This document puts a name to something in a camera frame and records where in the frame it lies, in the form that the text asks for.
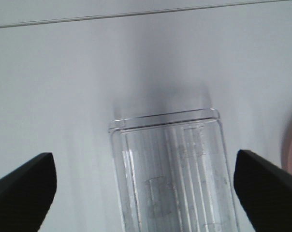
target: transparent plastic box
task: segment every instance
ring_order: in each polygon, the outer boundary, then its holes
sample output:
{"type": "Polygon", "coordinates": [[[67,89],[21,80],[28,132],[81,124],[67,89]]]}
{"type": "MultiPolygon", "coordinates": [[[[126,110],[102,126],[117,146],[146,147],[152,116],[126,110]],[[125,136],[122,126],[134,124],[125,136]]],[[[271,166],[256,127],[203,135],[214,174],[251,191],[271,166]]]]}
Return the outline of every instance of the transparent plastic box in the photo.
{"type": "Polygon", "coordinates": [[[124,232],[237,232],[214,109],[115,120],[113,146],[124,232]]]}

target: horizontal line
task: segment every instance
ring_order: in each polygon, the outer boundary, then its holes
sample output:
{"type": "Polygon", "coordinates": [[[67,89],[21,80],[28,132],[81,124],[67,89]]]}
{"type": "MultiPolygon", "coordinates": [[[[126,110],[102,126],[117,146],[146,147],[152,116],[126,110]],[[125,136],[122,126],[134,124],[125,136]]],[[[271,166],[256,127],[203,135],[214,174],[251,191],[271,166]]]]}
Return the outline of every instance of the horizontal line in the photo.
{"type": "Polygon", "coordinates": [[[3,24],[3,25],[0,25],[0,29],[1,28],[14,28],[14,27],[41,25],[41,24],[65,23],[65,22],[74,22],[74,21],[104,19],[104,18],[118,18],[118,17],[138,16],[138,15],[153,15],[153,14],[161,14],[161,13],[192,11],[192,10],[200,10],[200,9],[209,9],[209,8],[218,8],[218,7],[227,7],[227,6],[239,6],[239,5],[249,5],[249,4],[257,4],[257,3],[276,2],[276,1],[291,1],[291,0],[260,0],[260,1],[237,2],[237,3],[228,3],[228,4],[220,4],[220,5],[174,8],[174,9],[155,10],[155,11],[146,11],[146,12],[133,12],[133,13],[109,14],[109,15],[106,14],[106,15],[94,15],[94,16],[85,16],[85,17],[60,18],[60,19],[50,19],[50,20],[41,20],[41,21],[29,21],[29,22],[20,22],[20,23],[13,23],[13,24],[3,24]]]}
{"type": "Polygon", "coordinates": [[[114,131],[125,131],[125,130],[131,130],[131,129],[139,129],[139,128],[145,128],[145,127],[156,127],[156,126],[165,126],[165,125],[170,125],[170,124],[175,124],[175,123],[185,123],[185,122],[193,122],[193,121],[198,121],[198,120],[208,120],[208,119],[218,119],[217,117],[201,117],[198,119],[184,119],[184,120],[179,120],[179,121],[170,121],[170,122],[162,122],[162,123],[150,123],[147,125],[141,125],[141,126],[128,126],[128,127],[116,127],[116,128],[110,128],[109,130],[111,132],[114,131]]]}

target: clear plastic container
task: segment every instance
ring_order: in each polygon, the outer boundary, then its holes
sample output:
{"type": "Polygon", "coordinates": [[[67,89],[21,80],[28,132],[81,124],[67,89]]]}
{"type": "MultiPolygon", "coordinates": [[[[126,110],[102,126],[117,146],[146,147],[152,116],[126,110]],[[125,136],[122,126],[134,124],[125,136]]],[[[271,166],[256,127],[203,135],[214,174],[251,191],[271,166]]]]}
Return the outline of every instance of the clear plastic container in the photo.
{"type": "Polygon", "coordinates": [[[237,232],[219,114],[111,123],[124,232],[237,232]]]}

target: white surface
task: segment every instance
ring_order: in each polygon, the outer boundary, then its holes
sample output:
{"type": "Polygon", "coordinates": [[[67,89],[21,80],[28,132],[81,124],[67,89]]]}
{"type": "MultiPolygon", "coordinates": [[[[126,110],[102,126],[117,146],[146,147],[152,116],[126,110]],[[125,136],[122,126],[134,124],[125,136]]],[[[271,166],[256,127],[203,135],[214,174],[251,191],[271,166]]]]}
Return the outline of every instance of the white surface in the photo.
{"type": "Polygon", "coordinates": [[[231,174],[240,148],[280,164],[292,1],[0,29],[0,177],[54,153],[42,232],[120,231],[108,123],[203,106],[221,113],[231,174]]]}
{"type": "Polygon", "coordinates": [[[0,0],[0,25],[259,0],[0,0]]]}

